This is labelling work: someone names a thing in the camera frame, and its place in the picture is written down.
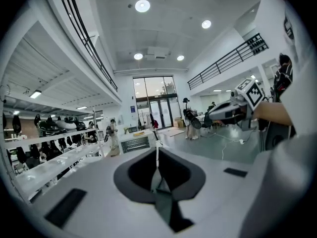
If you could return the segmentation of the glass entrance door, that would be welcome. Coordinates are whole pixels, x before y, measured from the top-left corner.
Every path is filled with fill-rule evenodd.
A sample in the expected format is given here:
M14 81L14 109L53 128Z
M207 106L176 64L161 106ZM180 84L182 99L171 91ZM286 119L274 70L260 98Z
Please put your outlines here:
M139 128L161 130L181 119L172 76L134 78Z

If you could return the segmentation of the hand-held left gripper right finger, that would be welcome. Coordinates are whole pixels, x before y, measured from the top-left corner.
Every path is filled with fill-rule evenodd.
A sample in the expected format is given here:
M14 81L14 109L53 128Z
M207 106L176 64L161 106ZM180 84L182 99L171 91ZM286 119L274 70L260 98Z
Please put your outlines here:
M174 233L167 228L158 238L238 238L242 223L258 192L258 162L242 164L173 151L206 174L202 189L179 202L181 213L194 225Z

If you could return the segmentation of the white metal shelf rack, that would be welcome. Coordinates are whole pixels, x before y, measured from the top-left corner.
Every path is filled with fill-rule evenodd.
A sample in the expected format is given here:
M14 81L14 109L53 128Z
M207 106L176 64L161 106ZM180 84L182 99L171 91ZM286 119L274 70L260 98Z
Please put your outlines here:
M42 104L38 102L36 99L30 98L25 95L11 95L10 93L3 92L0 93L0 120L2 119L1 113L3 110L10 111L14 113L18 111L19 113L28 113L32 115L34 118L39 117L40 121L49 121L54 123L57 121L57 118L77 118L84 114L88 114L94 121L96 121L96 111L95 110L78 110L69 108L66 106L49 106L48 104L44 104L46 109L52 109L51 112L48 113L37 113L35 111L30 110L22 110L22 109L14 109L10 108L8 104L8 99L14 99L16 102L28 102L32 105L36 105L37 107ZM40 162L36 167L24 171L21 174L16 174L14 168L10 164L10 158L7 155L8 150L17 149L18 147L24 148L26 146L38 145L43 142L49 143L50 141L56 141L60 138L67 138L73 135L85 134L90 131L98 132L98 129L86 129L80 130L77 129L69 129L67 132L63 132L64 128L57 128L55 131L46 132L46 135L43 136L39 134L38 137L31 139L17 139L14 142L6 142L3 136L3 124L0 121L0 176L4 179L7 178L8 184L10 188L13 189L13 192L17 197L21 198L21 200L25 202L29 202L29 197L34 194L37 190L42 188L46 183L57 177L60 173L62 173L67 168L73 166L76 161L79 161L81 158L87 155L97 154L99 151L103 151L102 145L100 142L93 144L92 146L83 145L79 148L75 148L73 150L68 151L67 153L63 153L57 157L54 157L48 161Z

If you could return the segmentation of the white round device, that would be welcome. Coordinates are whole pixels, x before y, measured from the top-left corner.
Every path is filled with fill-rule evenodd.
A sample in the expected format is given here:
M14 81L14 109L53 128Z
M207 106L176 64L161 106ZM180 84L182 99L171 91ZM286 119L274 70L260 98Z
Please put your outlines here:
M60 130L76 130L76 124L72 120L57 120L56 124Z

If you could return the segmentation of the person's right forearm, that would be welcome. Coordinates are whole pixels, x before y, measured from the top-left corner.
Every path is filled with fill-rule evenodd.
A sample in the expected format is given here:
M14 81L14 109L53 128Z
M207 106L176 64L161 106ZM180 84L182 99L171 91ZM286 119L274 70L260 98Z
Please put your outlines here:
M293 125L282 103L261 101L253 112L253 119L264 119L281 125Z

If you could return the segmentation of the black mezzanine railing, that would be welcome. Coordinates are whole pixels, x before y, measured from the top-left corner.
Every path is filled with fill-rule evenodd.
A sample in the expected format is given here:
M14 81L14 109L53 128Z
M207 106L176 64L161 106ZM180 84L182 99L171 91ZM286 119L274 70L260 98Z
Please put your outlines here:
M112 88L117 92L118 87L115 84L114 80L112 79L111 75L105 68L100 56L98 55L98 52L96 51L93 42L91 40L91 37L89 36L87 29L85 27L85 24L82 20L82 17L80 15L76 0L61 0L64 9L69 17L69 20L78 35L81 43L83 44L84 48L88 52L91 59L96 64L99 71L102 73L104 78L110 83Z
M190 79L187 82L189 89L192 90L204 84L210 79L267 49L269 49L269 47L265 40L260 33L257 33Z

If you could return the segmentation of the black office chair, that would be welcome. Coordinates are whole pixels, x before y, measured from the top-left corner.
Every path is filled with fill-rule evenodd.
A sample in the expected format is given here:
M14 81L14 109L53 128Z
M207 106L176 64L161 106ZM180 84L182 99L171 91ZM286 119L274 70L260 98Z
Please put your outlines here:
M213 119L210 118L211 110L207 111L205 113L204 122L202 124L202 127L205 129L207 133L212 133L212 126L215 123Z

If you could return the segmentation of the white ceiling air conditioner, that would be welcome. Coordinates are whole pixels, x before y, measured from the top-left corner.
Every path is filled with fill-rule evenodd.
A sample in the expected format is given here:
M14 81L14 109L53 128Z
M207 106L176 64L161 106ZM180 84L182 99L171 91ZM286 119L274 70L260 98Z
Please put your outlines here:
M165 60L169 55L169 51L169 48L149 46L144 58L147 60Z

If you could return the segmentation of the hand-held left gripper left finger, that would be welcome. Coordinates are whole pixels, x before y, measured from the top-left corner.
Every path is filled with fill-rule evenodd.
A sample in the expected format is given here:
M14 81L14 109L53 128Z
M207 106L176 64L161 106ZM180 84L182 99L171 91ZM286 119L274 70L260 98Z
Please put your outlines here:
M172 238L173 231L153 205L132 202L115 186L113 175L118 166L142 151L105 157L62 178L57 185L32 205L42 217L45 236L49 238ZM86 192L62 229L45 215L72 189Z

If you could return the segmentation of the black round shelf device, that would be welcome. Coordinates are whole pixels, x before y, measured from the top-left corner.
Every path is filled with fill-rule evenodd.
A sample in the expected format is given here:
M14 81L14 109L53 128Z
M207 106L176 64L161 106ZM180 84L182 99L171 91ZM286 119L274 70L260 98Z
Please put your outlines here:
M52 120L41 120L37 124L40 137L53 136L59 134L57 124Z

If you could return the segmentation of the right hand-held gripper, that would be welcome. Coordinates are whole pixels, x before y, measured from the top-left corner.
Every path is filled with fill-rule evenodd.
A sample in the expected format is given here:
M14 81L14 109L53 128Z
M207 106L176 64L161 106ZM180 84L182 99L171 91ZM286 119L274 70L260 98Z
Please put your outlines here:
M256 80L246 78L231 91L232 102L225 101L210 109L210 118L224 125L237 124L243 131L249 130L254 111L263 99L263 91Z

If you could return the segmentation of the white oven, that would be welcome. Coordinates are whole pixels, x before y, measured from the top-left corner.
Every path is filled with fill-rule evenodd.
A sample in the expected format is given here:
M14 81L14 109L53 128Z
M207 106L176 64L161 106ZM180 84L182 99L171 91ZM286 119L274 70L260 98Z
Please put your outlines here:
M135 132L130 134L122 134L119 136L118 143L121 154L126 154L128 152L152 148L156 146L155 133L148 129L142 131L144 131L145 133L140 136L133 136L133 133Z

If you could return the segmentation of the flat cardboard sheet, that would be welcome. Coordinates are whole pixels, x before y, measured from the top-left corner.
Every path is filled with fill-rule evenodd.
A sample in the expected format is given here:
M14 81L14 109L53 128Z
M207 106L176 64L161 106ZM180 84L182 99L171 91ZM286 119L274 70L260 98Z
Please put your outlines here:
M168 136L168 137L173 137L179 134L185 133L184 130L180 130L180 129L171 129L171 130L166 130L163 131L162 134Z

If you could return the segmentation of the person's light grey t-shirt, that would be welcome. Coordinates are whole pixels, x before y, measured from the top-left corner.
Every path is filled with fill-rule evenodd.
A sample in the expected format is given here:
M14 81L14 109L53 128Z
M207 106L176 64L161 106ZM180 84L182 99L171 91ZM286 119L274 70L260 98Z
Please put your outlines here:
M295 78L281 103L296 136L271 152L239 238L308 238L314 229L309 215L317 213L317 48L304 22L285 0L285 41Z

